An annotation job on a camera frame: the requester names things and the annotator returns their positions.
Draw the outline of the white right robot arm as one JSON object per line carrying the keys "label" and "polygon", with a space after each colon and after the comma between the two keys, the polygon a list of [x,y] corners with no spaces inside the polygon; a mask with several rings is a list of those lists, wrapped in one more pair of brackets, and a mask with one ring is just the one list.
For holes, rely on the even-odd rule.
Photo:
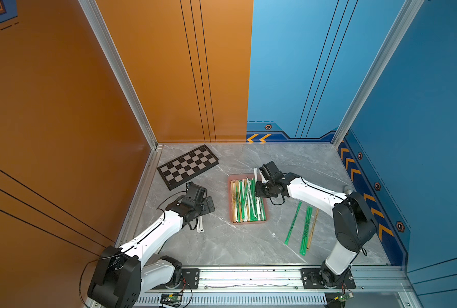
{"label": "white right robot arm", "polygon": [[282,173],[274,162],[259,168],[262,176],[257,181],[257,197],[293,198],[314,206],[334,221],[337,242],[319,270],[319,283],[326,288],[341,287],[350,275],[351,264],[364,245],[378,231],[364,196],[348,189],[336,192],[313,184],[295,173]]}

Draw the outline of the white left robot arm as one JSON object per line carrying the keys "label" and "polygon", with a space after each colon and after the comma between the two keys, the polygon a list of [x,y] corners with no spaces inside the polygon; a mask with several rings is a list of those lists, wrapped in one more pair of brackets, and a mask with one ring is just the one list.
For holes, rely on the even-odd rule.
{"label": "white left robot arm", "polygon": [[184,227],[194,230],[200,217],[215,211],[214,202],[206,188],[189,182],[182,196],[157,209],[161,215],[154,223],[127,243],[106,247],[95,260],[89,299],[103,307],[133,307],[142,290],[188,286],[180,261],[168,256],[149,260]]}

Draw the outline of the white printed straw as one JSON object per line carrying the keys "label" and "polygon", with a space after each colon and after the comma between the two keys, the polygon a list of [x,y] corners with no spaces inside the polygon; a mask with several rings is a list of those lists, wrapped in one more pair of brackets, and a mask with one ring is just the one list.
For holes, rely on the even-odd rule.
{"label": "white printed straw", "polygon": [[196,230],[198,233],[203,233],[204,228],[203,228],[203,218],[201,216],[198,217],[198,222],[196,226]]}

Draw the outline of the green straw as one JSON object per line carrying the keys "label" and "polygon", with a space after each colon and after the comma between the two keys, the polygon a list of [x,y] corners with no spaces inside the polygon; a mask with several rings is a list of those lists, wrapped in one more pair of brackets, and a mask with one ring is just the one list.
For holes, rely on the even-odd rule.
{"label": "green straw", "polygon": [[306,215],[305,215],[305,223],[304,223],[304,231],[302,234],[302,240],[300,245],[300,254],[306,255],[307,253],[307,245],[309,241],[309,231],[310,231],[310,222],[313,215],[313,208],[307,206],[306,208]]}
{"label": "green straw", "polygon": [[295,227],[295,223],[296,223],[296,220],[297,220],[297,217],[298,217],[298,214],[300,212],[300,208],[302,206],[302,201],[299,201],[298,205],[297,205],[297,208],[296,208],[296,212],[295,212],[295,215],[292,219],[292,222],[291,222],[291,225],[290,225],[290,228],[289,228],[289,231],[287,233],[287,236],[286,236],[286,240],[284,241],[284,244],[285,245],[288,245],[289,244],[289,241],[291,239],[291,235],[293,233],[293,229]]}

